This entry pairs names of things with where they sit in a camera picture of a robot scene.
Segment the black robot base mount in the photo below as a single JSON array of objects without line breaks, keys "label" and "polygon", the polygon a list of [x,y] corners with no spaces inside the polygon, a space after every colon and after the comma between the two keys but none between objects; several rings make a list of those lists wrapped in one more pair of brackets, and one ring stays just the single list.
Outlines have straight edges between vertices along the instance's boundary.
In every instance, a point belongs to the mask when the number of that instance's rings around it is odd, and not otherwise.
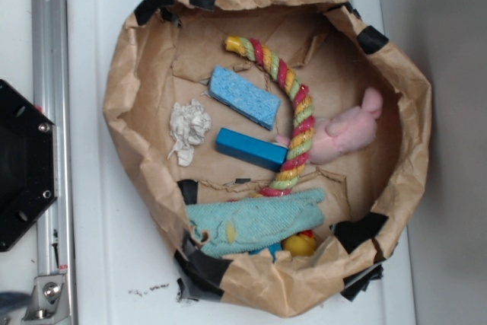
[{"label": "black robot base mount", "polygon": [[1,81],[1,252],[56,200],[54,124]]}]

